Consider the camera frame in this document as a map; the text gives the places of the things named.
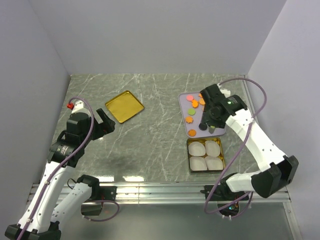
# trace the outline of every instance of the red clamp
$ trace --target red clamp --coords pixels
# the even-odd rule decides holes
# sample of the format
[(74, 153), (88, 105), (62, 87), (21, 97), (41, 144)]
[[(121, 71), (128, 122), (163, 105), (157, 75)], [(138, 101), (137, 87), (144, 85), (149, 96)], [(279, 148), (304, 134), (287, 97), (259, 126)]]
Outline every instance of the red clamp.
[(72, 103), (72, 102), (70, 102), (70, 103), (68, 103), (67, 105), (66, 105), (66, 107), (68, 108), (68, 109), (74, 109), (74, 104)]

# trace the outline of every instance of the cable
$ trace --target cable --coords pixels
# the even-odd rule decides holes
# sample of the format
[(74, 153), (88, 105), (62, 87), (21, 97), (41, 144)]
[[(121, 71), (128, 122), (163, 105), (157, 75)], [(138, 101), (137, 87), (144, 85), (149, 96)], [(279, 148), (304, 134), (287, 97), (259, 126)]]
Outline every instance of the cable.
[[(264, 109), (264, 107), (265, 107), (266, 104), (267, 104), (267, 93), (266, 93), (266, 91), (265, 91), (265, 90), (263, 89), (263, 87), (262, 87), (260, 84), (258, 84), (257, 82), (255, 82), (255, 81), (253, 81), (253, 80), (251, 80), (251, 79), (249, 79), (249, 78), (245, 78), (245, 77), (236, 77), (236, 78), (227, 79), (227, 80), (222, 81), (222, 82), (219, 83), (219, 84), (222, 85), (222, 84), (225, 84), (225, 83), (227, 83), (227, 82), (234, 81), (234, 80), (244, 80), (244, 81), (253, 83), (254, 85), (256, 85), (256, 86), (262, 91), (263, 96), (264, 96), (263, 104), (262, 104), (262, 106), (252, 115), (252, 118), (255, 118), (255, 117)], [(245, 198), (246, 196), (248, 196), (248, 195), (251, 193), (250, 199), (249, 199), (247, 205), (245, 206), (245, 208), (243, 209), (243, 211), (240, 212), (239, 214), (231, 217), (231, 218), (236, 218), (236, 217), (241, 216), (241, 215), (248, 209), (248, 207), (249, 207), (249, 205), (250, 205), (250, 203), (251, 203), (251, 201), (252, 201), (252, 198), (253, 198), (253, 192), (247, 192), (247, 193), (245, 193), (244, 195), (242, 195), (241, 197), (237, 198), (236, 200), (234, 200), (234, 201), (232, 201), (232, 202), (230, 202), (230, 203), (228, 203), (228, 204), (226, 204), (226, 205), (224, 205), (224, 206), (222, 206), (222, 207), (219, 207), (219, 208), (217, 208), (217, 209), (215, 209), (215, 210), (212, 210), (212, 211), (208, 211), (208, 210), (207, 210), (209, 200), (210, 200), (211, 197), (213, 196), (213, 194), (214, 194), (215, 190), (217, 189), (220, 181), (222, 180), (222, 178), (224, 177), (225, 173), (226, 173), (227, 170), (230, 168), (230, 166), (234, 163), (234, 161), (236, 160), (236, 158), (239, 156), (239, 154), (240, 154), (240, 152), (242, 151), (242, 149), (245, 147), (246, 142), (248, 141), (248, 138), (249, 138), (249, 136), (250, 136), (250, 132), (251, 132), (251, 129), (252, 129), (252, 124), (253, 124), (253, 123), (251, 122), (251, 123), (248, 125), (248, 130), (247, 130), (247, 132), (246, 132), (246, 135), (245, 135), (245, 138), (244, 138), (242, 144), (240, 145), (239, 150), (235, 153), (235, 155), (233, 156), (233, 158), (231, 159), (231, 161), (229, 162), (229, 164), (228, 164), (228, 165), (225, 167), (225, 169), (222, 171), (222, 173), (220, 174), (219, 178), (218, 178), (217, 181), (215, 182), (213, 188), (211, 189), (208, 197), (206, 198), (205, 203), (204, 203), (204, 212), (205, 212), (206, 214), (214, 214), (214, 213), (217, 213), (218, 211), (223, 210), (223, 209), (229, 207), (230, 205), (239, 202), (241, 199)]]
[(74, 184), (76, 184), (77, 182), (76, 182), (76, 180), (74, 180), (73, 178), (69, 178), (68, 181), (66, 182), (66, 184), (68, 185), (68, 187), (69, 187), (70, 189), (74, 189), (74, 187), (72, 187), (72, 186), (69, 185), (69, 181), (70, 181), (70, 180), (71, 180), (72, 182), (74, 182)]
[[(79, 146), (76, 150), (74, 150), (69, 156), (67, 156), (67, 157), (53, 170), (53, 172), (52, 172), (52, 173), (50, 174), (50, 176), (47, 178), (47, 180), (46, 180), (47, 182), (50, 182), (50, 181), (52, 180), (52, 178), (55, 176), (55, 174), (58, 172), (58, 170), (59, 170), (63, 165), (65, 165), (74, 155), (76, 155), (77, 152), (80, 151), (80, 149), (82, 149), (82, 148), (85, 146), (86, 142), (89, 140), (89, 138), (90, 138), (90, 136), (91, 136), (91, 133), (92, 133), (92, 131), (93, 131), (93, 129), (94, 129), (95, 115), (94, 115), (94, 112), (93, 112), (91, 106), (89, 105), (89, 103), (88, 103), (85, 99), (83, 99), (83, 98), (81, 98), (81, 97), (78, 97), (78, 96), (74, 96), (74, 97), (70, 98), (70, 100), (69, 100), (68, 103), (70, 104), (71, 101), (74, 100), (74, 99), (78, 99), (78, 100), (84, 102), (85, 105), (88, 107), (88, 110), (89, 110), (90, 116), (91, 116), (90, 129), (89, 129), (89, 132), (88, 132), (88, 134), (86, 135), (85, 139), (84, 139), (83, 142), (80, 144), (80, 146)], [(28, 229), (28, 227), (29, 227), (29, 225), (30, 225), (30, 222), (32, 221), (33, 217), (35, 216), (36, 211), (37, 211), (37, 209), (38, 209), (38, 207), (39, 207), (39, 205), (40, 205), (40, 203), (41, 203), (41, 200), (42, 200), (42, 198), (43, 198), (43, 196), (44, 196), (44, 194), (45, 194), (45, 191), (46, 191), (47, 187), (48, 187), (48, 184), (44, 184), (44, 185), (43, 185), (43, 187), (42, 187), (42, 189), (41, 189), (41, 192), (40, 192), (40, 194), (39, 194), (39, 196), (38, 196), (38, 199), (36, 200), (35, 205), (34, 205), (32, 211), (31, 211), (31, 213), (30, 213), (29, 221), (26, 222), (26, 224), (24, 225), (24, 227), (23, 227), (22, 231), (20, 232), (17, 240), (21, 240), (21, 239), (22, 239), (22, 236), (23, 236), (24, 233), (25, 233), (25, 231)]]
[(110, 220), (110, 219), (113, 219), (115, 216), (117, 216), (117, 214), (118, 214), (119, 211), (120, 211), (120, 205), (119, 205), (119, 203), (117, 203), (116, 201), (111, 201), (111, 200), (96, 200), (96, 201), (88, 201), (87, 203), (112, 203), (112, 204), (115, 204), (115, 205), (117, 206), (116, 212), (115, 212), (112, 216), (110, 216), (110, 217), (108, 217), (108, 218), (106, 218), (106, 219), (92, 219), (92, 218), (90, 218), (90, 217), (88, 217), (88, 216), (83, 216), (83, 218), (85, 218), (85, 219), (87, 219), (87, 220), (89, 220), (89, 221), (92, 221), (92, 222), (105, 222), (105, 221), (108, 221), (108, 220)]

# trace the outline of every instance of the gold container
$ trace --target gold container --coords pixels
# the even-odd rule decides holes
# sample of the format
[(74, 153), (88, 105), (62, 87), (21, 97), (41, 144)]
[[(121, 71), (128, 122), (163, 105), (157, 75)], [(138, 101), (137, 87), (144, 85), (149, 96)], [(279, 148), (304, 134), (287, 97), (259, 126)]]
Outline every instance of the gold container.
[(188, 165), (189, 165), (189, 172), (191, 174), (207, 174), (207, 173), (221, 173), (223, 171), (222, 170), (209, 170), (207, 168), (207, 170), (205, 171), (194, 171), (191, 169), (190, 167), (190, 157), (192, 157), (192, 155), (189, 153), (189, 145), (193, 142), (198, 142), (198, 143), (201, 143), (203, 144), (203, 146), (205, 146), (205, 142), (206, 141), (215, 141), (219, 146), (220, 146), (220, 155), (218, 156), (218, 158), (221, 159), (222, 161), (222, 164), (223, 164), (223, 169), (226, 168), (226, 162), (225, 162), (225, 157), (224, 157), (224, 152), (223, 152), (223, 149), (222, 149), (222, 144), (221, 144), (221, 140), (219, 137), (202, 137), (202, 138), (188, 138), (187, 141), (186, 141), (186, 148), (187, 148), (187, 151), (188, 151)]
[(107, 101), (105, 106), (121, 124), (145, 109), (142, 103), (128, 90)]

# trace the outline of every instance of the pink disc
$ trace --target pink disc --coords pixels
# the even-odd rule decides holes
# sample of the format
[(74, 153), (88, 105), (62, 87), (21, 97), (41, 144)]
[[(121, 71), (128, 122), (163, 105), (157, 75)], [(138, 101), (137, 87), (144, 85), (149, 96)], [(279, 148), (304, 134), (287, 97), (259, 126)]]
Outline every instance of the pink disc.
[(191, 102), (194, 99), (194, 97), (192, 95), (188, 95), (186, 96), (186, 99)]

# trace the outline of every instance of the orange disc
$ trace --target orange disc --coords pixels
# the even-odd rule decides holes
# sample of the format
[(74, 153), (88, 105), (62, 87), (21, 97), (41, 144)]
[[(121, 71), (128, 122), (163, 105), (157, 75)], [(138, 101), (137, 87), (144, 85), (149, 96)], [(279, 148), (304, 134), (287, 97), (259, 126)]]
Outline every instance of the orange disc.
[(199, 106), (197, 100), (192, 100), (192, 107), (197, 108)]
[(185, 118), (185, 122), (188, 123), (188, 124), (192, 124), (193, 121), (194, 121), (194, 119), (191, 116), (187, 116)]
[(206, 103), (205, 103), (205, 100), (203, 99), (203, 98), (200, 98), (199, 99), (199, 103), (201, 104), (201, 105), (205, 105)]
[(194, 137), (194, 136), (197, 134), (197, 132), (196, 132), (196, 130), (194, 130), (194, 129), (190, 129), (190, 130), (188, 131), (188, 134), (189, 134), (190, 137)]

